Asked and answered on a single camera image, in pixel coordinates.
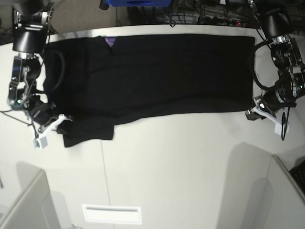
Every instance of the white tabletop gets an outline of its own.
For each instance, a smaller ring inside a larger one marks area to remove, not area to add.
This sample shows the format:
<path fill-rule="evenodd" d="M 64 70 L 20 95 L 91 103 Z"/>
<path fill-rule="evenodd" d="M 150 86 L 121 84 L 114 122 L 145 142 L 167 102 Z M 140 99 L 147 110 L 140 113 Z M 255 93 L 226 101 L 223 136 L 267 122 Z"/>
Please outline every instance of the white tabletop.
<path fill-rule="evenodd" d="M 150 25 L 54 35 L 51 42 L 75 36 L 173 33 L 244 35 L 261 41 L 252 29 Z M 305 59 L 305 38 L 297 40 Z M 16 54 L 11 49 L 11 44 L 0 47 L 1 110 L 8 109 Z M 266 47 L 257 52 L 255 68 L 265 85 L 278 78 Z M 254 94 L 260 92 L 254 85 Z M 2 116 L 0 177 L 5 188 L 0 189 L 0 205 L 9 205 L 20 191 L 15 166 L 25 161 L 46 170 L 51 190 L 65 198 L 74 225 L 101 228 L 84 222 L 81 204 L 92 204 L 142 207 L 145 229 L 239 228 L 252 183 L 266 177 L 271 154 L 281 156 L 288 167 L 305 154 L 304 112 L 302 98 L 291 111 L 290 132 L 284 142 L 274 134 L 272 122 L 248 121 L 244 112 L 177 114 L 117 126 L 112 141 L 91 140 L 72 148 L 64 148 L 62 136 L 51 133 L 50 145 L 43 151 L 33 149 L 29 127 Z M 24 118 L 22 113 L 14 115 Z"/>

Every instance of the black cloth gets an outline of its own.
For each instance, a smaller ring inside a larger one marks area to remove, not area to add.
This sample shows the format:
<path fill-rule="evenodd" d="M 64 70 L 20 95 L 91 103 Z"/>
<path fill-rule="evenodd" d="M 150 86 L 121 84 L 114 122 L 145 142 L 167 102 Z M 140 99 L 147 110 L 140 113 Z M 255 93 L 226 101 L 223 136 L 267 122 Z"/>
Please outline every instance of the black cloth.
<path fill-rule="evenodd" d="M 45 52 L 45 91 L 65 121 L 65 147 L 113 138 L 114 126 L 141 118 L 238 112 L 252 105 L 248 57 L 253 37 L 200 34 L 103 37 L 50 43 Z"/>

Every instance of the gray floor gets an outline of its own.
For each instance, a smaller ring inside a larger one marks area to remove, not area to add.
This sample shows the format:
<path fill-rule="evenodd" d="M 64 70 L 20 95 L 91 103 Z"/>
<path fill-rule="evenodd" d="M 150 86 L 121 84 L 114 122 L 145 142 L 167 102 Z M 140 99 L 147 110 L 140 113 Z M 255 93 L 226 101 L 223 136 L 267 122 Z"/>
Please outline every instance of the gray floor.
<path fill-rule="evenodd" d="M 56 0 L 52 25 L 58 33 L 130 25 L 127 7 L 99 8 L 100 0 Z M 11 7 L 0 5 L 1 28 L 11 27 Z"/>

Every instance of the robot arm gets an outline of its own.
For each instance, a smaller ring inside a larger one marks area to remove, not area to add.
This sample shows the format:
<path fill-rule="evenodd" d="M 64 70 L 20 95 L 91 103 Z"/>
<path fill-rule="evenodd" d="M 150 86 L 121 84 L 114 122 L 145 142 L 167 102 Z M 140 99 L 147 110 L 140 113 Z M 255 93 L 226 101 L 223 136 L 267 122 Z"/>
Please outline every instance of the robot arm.
<path fill-rule="evenodd" d="M 46 0 L 0 0 L 11 3 L 15 8 L 15 33 L 13 50 L 18 52 L 14 57 L 11 82 L 9 85 L 8 104 L 12 110 L 23 111 L 33 122 L 40 125 L 38 130 L 33 126 L 35 147 L 47 146 L 46 134 L 57 130 L 65 120 L 71 120 L 56 111 L 52 103 L 40 100 L 36 89 L 36 79 L 41 73 L 39 55 L 42 56 L 52 17 L 52 4 Z"/>
<path fill-rule="evenodd" d="M 296 107 L 296 100 L 305 95 L 305 65 L 295 38 L 290 36 L 294 27 L 286 8 L 282 4 L 265 1 L 249 1 L 257 20 L 261 24 L 266 40 L 255 46 L 253 53 L 264 45 L 271 51 L 274 65 L 278 68 L 279 80 L 272 87 L 262 85 L 255 71 L 252 77 L 263 90 L 254 98 L 254 105 L 246 112 L 248 120 L 268 118 L 275 123 L 275 132 L 285 139 L 289 123 L 289 110 Z M 285 109 L 282 118 L 276 113 Z"/>

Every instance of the blue box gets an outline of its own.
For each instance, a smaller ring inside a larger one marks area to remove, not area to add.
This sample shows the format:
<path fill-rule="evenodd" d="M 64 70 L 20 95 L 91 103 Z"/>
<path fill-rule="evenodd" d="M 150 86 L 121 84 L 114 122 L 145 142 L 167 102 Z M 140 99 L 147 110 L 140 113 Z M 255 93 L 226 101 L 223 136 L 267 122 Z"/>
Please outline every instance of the blue box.
<path fill-rule="evenodd" d="M 112 6 L 156 6 L 168 7 L 172 0 L 107 0 Z"/>

